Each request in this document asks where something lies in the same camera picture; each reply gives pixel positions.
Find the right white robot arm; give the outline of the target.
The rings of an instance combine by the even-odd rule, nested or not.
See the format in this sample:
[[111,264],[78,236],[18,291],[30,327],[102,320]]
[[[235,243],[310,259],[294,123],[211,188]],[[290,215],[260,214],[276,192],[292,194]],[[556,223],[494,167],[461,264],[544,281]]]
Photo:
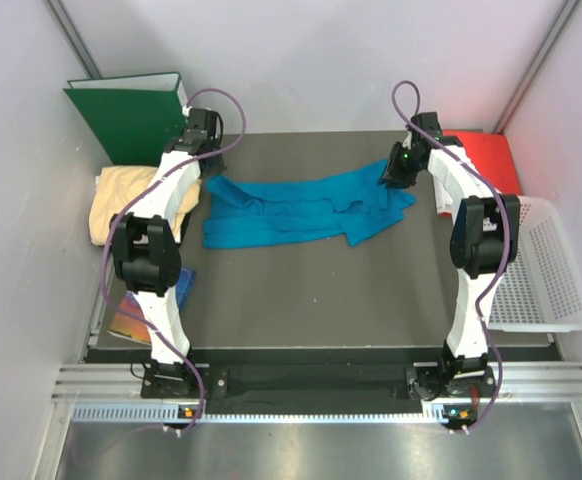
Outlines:
[[434,367],[414,368],[409,381],[413,396],[432,401],[493,379],[487,327],[497,287],[517,256],[520,200],[488,183],[460,140],[443,134],[434,112],[411,117],[407,138],[393,145],[379,183],[402,191],[422,172],[451,198],[449,252],[458,274],[454,319],[441,357]]

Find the blue t shirt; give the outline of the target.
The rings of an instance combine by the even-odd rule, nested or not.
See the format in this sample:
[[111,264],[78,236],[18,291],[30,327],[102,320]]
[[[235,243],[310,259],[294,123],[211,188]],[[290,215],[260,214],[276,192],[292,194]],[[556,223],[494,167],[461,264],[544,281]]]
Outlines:
[[386,160],[318,180],[207,182],[211,210],[203,246],[243,249],[304,243],[343,235],[352,247],[394,226],[414,195],[378,183]]

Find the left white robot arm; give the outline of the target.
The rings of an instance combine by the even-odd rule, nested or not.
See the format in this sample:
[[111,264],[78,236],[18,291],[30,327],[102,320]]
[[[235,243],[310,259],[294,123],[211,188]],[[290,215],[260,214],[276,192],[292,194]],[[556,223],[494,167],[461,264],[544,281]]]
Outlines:
[[220,148],[223,121],[212,110],[192,108],[179,136],[168,141],[151,191],[132,206],[113,229],[115,274],[139,305],[151,341],[141,396],[147,399],[191,398],[200,392],[196,370],[183,359],[190,341],[184,333],[176,284],[181,274],[178,241],[172,227],[187,191],[203,173],[222,165],[214,156],[208,166],[196,157]]

